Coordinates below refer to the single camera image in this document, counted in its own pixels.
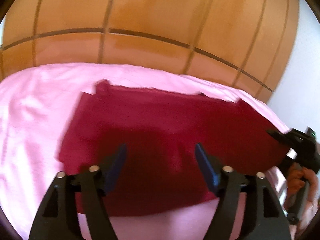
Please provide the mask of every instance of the red cloth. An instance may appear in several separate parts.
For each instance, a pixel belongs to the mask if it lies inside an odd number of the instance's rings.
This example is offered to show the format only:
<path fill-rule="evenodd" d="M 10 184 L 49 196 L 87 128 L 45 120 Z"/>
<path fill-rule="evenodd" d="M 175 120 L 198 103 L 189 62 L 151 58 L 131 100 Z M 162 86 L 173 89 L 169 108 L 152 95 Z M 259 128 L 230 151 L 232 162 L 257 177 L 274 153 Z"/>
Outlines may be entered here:
<path fill-rule="evenodd" d="M 95 95 L 82 94 L 59 160 L 67 174 L 76 174 L 126 143 L 127 160 L 104 203 L 111 216 L 146 215 L 215 198 L 195 160 L 198 142 L 209 155 L 244 174 L 279 164 L 289 148 L 267 129 L 276 127 L 242 100 L 102 81 Z M 76 199 L 82 212 L 81 197 Z"/>

